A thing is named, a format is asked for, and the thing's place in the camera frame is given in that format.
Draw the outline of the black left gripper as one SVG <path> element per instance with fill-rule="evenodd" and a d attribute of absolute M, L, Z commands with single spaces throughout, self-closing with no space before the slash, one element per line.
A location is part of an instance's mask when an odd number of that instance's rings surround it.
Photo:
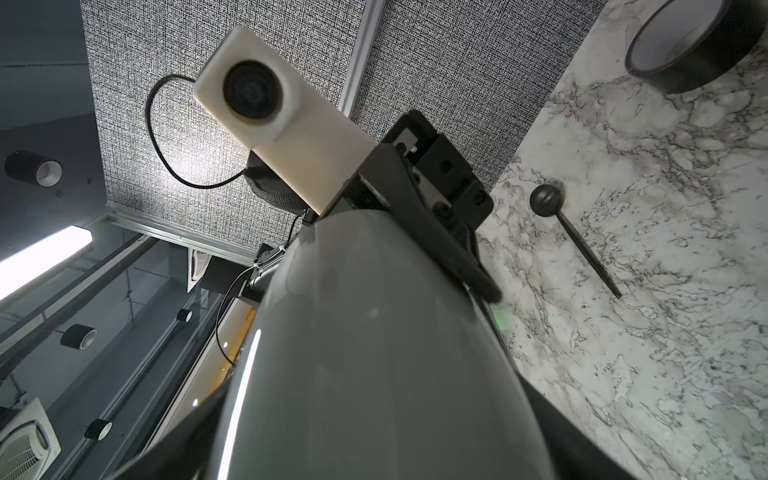
<path fill-rule="evenodd" d="M 409 236 L 457 280 L 489 303 L 503 295 L 458 240 L 474 240 L 493 201 L 446 135 L 418 110 L 399 117 L 347 189 L 360 209 L 390 213 Z"/>

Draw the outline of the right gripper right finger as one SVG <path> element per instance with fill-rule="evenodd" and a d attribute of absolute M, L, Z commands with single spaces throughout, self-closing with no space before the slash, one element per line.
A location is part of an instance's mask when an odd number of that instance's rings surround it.
<path fill-rule="evenodd" d="M 633 475 L 584 435 L 521 374 L 517 374 L 517 377 L 561 479 L 634 479 Z"/>

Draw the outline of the cream mug grey handle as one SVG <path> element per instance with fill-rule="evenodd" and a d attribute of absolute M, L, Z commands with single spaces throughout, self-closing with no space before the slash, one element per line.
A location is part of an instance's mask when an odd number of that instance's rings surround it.
<path fill-rule="evenodd" d="M 258 310 L 209 479 L 552 479 L 488 321 L 391 218 L 303 231 Z"/>

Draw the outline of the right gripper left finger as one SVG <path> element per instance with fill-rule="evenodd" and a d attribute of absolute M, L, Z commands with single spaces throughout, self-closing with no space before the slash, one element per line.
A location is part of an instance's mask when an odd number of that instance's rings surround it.
<path fill-rule="evenodd" d="M 207 466 L 230 384 L 220 385 L 158 443 L 110 479 L 196 479 Z"/>

